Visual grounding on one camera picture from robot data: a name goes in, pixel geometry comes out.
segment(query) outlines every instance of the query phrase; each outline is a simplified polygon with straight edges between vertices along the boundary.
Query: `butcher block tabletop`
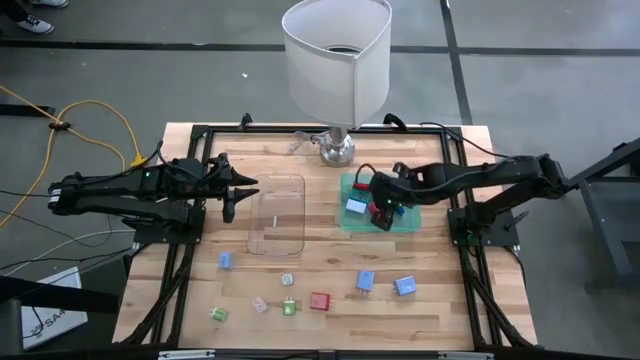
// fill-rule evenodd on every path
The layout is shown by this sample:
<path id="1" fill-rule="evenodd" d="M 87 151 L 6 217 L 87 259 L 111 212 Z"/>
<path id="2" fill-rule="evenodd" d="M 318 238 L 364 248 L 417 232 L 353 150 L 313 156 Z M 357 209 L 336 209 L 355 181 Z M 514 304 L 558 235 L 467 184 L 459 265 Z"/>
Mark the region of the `butcher block tabletop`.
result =
<path id="1" fill-rule="evenodd" d="M 162 148 L 165 158 L 186 156 L 193 125 L 167 124 Z M 463 126 L 462 131 L 471 141 L 492 149 L 487 127 Z M 346 168 L 331 168 L 323 164 L 317 146 L 305 143 L 290 152 L 296 141 L 293 134 L 215 134 L 212 156 L 228 153 L 231 165 L 242 175 L 298 174 L 303 177 L 305 246 L 298 256 L 290 258 L 253 255 L 247 251 L 251 201 L 239 203 L 233 223 L 225 224 L 221 202 L 208 200 L 204 234 L 196 246 L 191 269 L 180 347 L 473 348 L 460 260 L 448 234 L 445 216 L 450 207 L 448 200 L 421 207 L 422 228 L 415 233 L 350 233 L 340 227 L 342 173 L 355 172 L 362 163 L 391 172 L 393 164 L 399 161 L 410 167 L 442 162 L 439 137 L 385 133 L 354 134 L 353 138 L 356 142 L 353 163 Z M 200 158 L 202 146 L 198 151 L 200 154 L 196 157 Z M 469 165 L 495 161 L 472 146 L 465 145 L 465 151 Z M 476 189 L 475 197 L 482 201 L 500 191 L 499 187 Z M 167 250 L 167 245 L 154 244 L 134 259 L 114 341 L 127 337 L 157 299 Z M 232 254 L 232 270 L 218 268 L 219 254 L 223 251 Z M 486 256 L 496 302 L 522 335 L 535 343 L 518 263 L 501 248 L 487 248 Z M 355 287 L 361 269 L 375 272 L 373 291 L 364 296 Z M 293 274 L 293 286 L 282 285 L 281 277 L 285 273 Z M 416 280 L 417 292 L 410 296 L 395 295 L 393 281 L 409 275 Z M 312 292 L 331 295 L 329 311 L 309 308 Z M 266 312 L 255 311 L 252 300 L 256 296 L 267 303 Z M 282 313 L 283 301 L 288 296 L 296 302 L 294 316 Z M 479 297 L 476 298 L 483 334 L 489 339 L 485 308 Z M 165 336 L 173 307 L 174 301 L 171 301 L 165 318 Z M 214 307 L 228 311 L 225 322 L 210 318 L 209 310 Z"/>

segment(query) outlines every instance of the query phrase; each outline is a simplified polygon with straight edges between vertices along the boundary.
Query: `gray floor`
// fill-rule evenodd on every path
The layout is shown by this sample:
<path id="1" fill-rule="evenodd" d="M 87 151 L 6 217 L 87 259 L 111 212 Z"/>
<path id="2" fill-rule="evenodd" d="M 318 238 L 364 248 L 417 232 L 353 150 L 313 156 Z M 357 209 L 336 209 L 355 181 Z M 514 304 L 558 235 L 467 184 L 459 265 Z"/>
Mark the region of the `gray floor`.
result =
<path id="1" fill-rule="evenodd" d="M 295 2 L 71 0 L 65 10 L 34 12 L 57 26 L 50 40 L 280 44 L 280 17 Z M 437 0 L 391 3 L 393 45 L 447 44 Z M 640 3 L 633 0 L 450 0 L 450 6 L 460 46 L 640 47 Z M 10 36 L 29 37 L 6 21 L 0 27 Z M 0 84 L 58 109 L 87 98 L 106 101 L 129 118 L 150 152 L 169 121 L 238 121 L 244 112 L 260 122 L 310 120 L 287 93 L 283 59 L 282 53 L 0 48 Z M 638 57 L 462 56 L 461 63 L 473 122 L 490 127 L 501 152 L 548 152 L 571 176 L 639 134 Z M 0 102 L 15 101 L 0 94 Z M 372 122 L 389 111 L 408 122 L 460 124 L 449 56 L 393 54 L 389 99 Z M 81 108 L 69 120 L 132 157 L 124 127 L 103 109 Z M 46 122 L 1 121 L 0 164 L 11 176 L 0 179 L 0 188 L 25 191 L 45 155 Z M 38 192 L 76 170 L 104 174 L 119 167 L 112 153 L 62 134 Z M 9 210 L 16 200 L 0 196 L 0 209 Z M 583 290 L 585 281 L 611 265 L 579 194 L 531 201 L 524 209 L 531 215 L 519 233 L 540 344 L 640 357 L 639 295 Z M 37 198 L 20 214 L 74 236 L 108 228 L 105 216 L 54 217 Z M 122 227 L 117 222 L 114 227 Z M 14 219 L 0 231 L 0 264 L 36 256 L 65 240 Z M 99 250 L 69 245 L 55 255 L 106 253 L 130 241 L 114 235 Z M 34 264 L 16 276 L 38 279 L 63 266 L 68 264 Z"/>

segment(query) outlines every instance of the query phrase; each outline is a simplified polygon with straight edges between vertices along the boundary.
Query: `silver lamp base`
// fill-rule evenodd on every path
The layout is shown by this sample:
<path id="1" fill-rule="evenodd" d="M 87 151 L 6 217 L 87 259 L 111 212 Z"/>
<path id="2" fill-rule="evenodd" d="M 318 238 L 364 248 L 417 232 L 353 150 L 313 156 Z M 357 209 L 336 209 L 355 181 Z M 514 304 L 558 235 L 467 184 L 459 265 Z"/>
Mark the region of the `silver lamp base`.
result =
<path id="1" fill-rule="evenodd" d="M 342 167 L 353 161 L 356 144 L 347 134 L 347 129 L 331 127 L 322 137 L 319 139 L 320 157 L 325 164 L 331 167 Z"/>

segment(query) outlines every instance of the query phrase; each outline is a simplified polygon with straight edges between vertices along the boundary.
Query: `shoe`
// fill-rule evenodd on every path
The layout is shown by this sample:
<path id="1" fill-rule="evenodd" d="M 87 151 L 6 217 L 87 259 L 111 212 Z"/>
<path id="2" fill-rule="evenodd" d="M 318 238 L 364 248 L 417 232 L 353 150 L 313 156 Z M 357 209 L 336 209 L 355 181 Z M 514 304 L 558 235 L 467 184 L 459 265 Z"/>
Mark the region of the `shoe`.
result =
<path id="1" fill-rule="evenodd" d="M 69 0 L 29 0 L 33 5 L 51 6 L 57 8 L 67 7 Z"/>
<path id="2" fill-rule="evenodd" d="M 46 21 L 42 21 L 33 15 L 27 16 L 26 20 L 17 22 L 18 26 L 25 30 L 29 30 L 32 33 L 44 35 L 53 31 L 53 25 Z"/>

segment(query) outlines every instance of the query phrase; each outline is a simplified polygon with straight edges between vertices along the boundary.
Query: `white lampshade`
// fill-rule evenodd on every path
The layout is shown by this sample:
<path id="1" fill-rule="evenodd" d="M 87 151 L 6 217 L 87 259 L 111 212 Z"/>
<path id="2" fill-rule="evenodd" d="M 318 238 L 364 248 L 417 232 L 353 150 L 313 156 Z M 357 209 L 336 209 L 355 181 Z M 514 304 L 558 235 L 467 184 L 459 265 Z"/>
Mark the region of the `white lampshade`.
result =
<path id="1" fill-rule="evenodd" d="M 389 92 L 391 6 L 385 0 L 306 0 L 282 28 L 294 101 L 319 121 L 358 128 Z M 353 53 L 328 49 L 347 48 Z"/>

